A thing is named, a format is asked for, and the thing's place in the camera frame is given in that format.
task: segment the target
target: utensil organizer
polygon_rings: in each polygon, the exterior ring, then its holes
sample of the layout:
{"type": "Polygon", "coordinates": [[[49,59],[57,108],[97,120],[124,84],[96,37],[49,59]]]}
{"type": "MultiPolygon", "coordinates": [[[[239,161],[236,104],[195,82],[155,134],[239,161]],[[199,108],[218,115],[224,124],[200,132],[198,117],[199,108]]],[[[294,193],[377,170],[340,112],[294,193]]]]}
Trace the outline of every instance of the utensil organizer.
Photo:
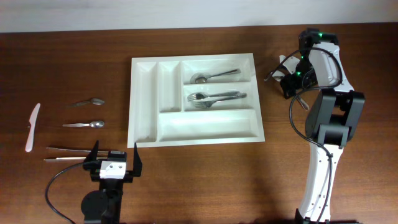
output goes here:
{"type": "Polygon", "coordinates": [[[127,147],[181,146],[264,141],[252,54],[133,58],[127,147]],[[241,73],[191,84],[198,72],[241,73]],[[199,109],[195,92],[240,91],[248,96],[199,109]]]}

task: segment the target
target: tabletop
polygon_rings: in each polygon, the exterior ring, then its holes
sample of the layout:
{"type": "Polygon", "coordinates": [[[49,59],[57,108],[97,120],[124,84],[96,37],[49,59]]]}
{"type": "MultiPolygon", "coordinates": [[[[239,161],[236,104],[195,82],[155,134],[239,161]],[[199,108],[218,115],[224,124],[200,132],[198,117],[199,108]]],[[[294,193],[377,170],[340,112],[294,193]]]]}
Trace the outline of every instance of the tabletop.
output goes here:
{"type": "MultiPolygon", "coordinates": [[[[338,34],[347,79],[366,97],[354,138],[339,161],[332,220],[398,220],[398,24],[311,25],[338,34]]],[[[279,83],[263,82],[279,55],[298,49],[307,26],[104,30],[0,34],[0,217],[2,223],[66,223],[45,203],[50,178],[81,156],[47,146],[126,151],[131,58],[253,53],[265,142],[140,148],[142,177],[124,185],[121,222],[271,223],[293,219],[310,160],[289,123],[290,100],[279,83]],[[66,108],[100,98],[102,106],[66,108]],[[24,150],[29,116],[41,103],[32,152],[24,150]],[[102,119],[101,129],[62,124],[102,119]]],[[[303,98],[312,104],[317,93],[303,98]]],[[[303,130],[307,112],[294,120],[303,130]]],[[[98,189],[73,169],[50,189],[53,204],[83,223],[83,197],[98,189]]]]}

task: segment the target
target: spoon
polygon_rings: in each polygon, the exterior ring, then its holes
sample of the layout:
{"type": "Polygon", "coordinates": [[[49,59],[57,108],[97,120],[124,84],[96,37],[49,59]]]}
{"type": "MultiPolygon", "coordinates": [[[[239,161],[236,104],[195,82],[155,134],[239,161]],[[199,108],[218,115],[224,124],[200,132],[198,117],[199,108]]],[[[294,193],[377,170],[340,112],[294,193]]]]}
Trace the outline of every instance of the spoon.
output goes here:
{"type": "Polygon", "coordinates": [[[207,75],[205,73],[196,73],[191,77],[191,84],[206,83],[207,79],[209,79],[209,78],[218,77],[218,76],[222,76],[222,75],[238,74],[238,73],[241,73],[240,69],[234,69],[234,70],[219,73],[216,75],[207,75]]]}
{"type": "Polygon", "coordinates": [[[63,124],[63,127],[87,127],[90,126],[92,128],[102,128],[105,125],[104,121],[92,121],[90,124],[83,124],[83,123],[77,123],[77,124],[63,124]]]}
{"type": "Polygon", "coordinates": [[[74,108],[74,107],[83,106],[83,105],[86,105],[86,104],[89,104],[89,103],[92,103],[94,105],[103,105],[103,104],[105,104],[105,101],[103,101],[101,99],[98,99],[98,98],[92,98],[90,100],[74,103],[72,105],[69,105],[68,107],[69,108],[74,108]]]}

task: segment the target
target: wooden table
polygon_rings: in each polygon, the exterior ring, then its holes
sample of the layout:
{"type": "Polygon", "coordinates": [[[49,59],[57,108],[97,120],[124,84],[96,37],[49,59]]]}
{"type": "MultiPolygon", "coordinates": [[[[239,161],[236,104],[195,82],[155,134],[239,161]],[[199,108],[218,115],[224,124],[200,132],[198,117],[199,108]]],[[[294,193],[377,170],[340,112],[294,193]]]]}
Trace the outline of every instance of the wooden table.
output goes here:
{"type": "MultiPolygon", "coordinates": [[[[290,127],[290,100],[263,76],[280,54],[298,49],[307,26],[211,29],[109,30],[0,34],[1,223],[65,223],[45,203],[44,188],[78,156],[47,146],[129,153],[127,124],[132,57],[252,52],[266,142],[142,148],[142,177],[124,186],[126,223],[261,223],[291,219],[304,195],[308,143],[290,127]],[[65,106],[97,97],[104,106],[65,106]],[[34,149],[24,151],[30,113],[41,103],[34,149]],[[102,129],[62,128],[103,119],[102,129]]],[[[319,25],[338,34],[349,82],[366,96],[355,137],[345,148],[331,196],[332,220],[397,223],[398,24],[319,25]]],[[[312,104],[317,93],[304,96],[312,104]]],[[[295,105],[297,126],[306,112],[295,105]]],[[[83,222],[80,203],[98,183],[82,169],[67,172],[50,189],[64,214],[83,222]]]]}

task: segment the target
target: plastic knife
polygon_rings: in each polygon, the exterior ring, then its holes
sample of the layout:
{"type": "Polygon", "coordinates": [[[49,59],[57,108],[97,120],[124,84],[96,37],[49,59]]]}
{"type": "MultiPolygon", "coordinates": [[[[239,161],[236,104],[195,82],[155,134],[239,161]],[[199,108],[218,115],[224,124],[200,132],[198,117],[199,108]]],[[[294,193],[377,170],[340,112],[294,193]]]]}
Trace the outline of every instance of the plastic knife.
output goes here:
{"type": "Polygon", "coordinates": [[[35,108],[32,111],[32,114],[30,115],[30,118],[29,118],[30,131],[29,131],[29,135],[27,137],[27,142],[26,142],[26,147],[25,147],[26,152],[30,152],[33,148],[33,138],[34,138],[34,134],[35,134],[36,118],[37,118],[37,114],[39,113],[39,108],[40,108],[40,103],[37,103],[35,108]]]}

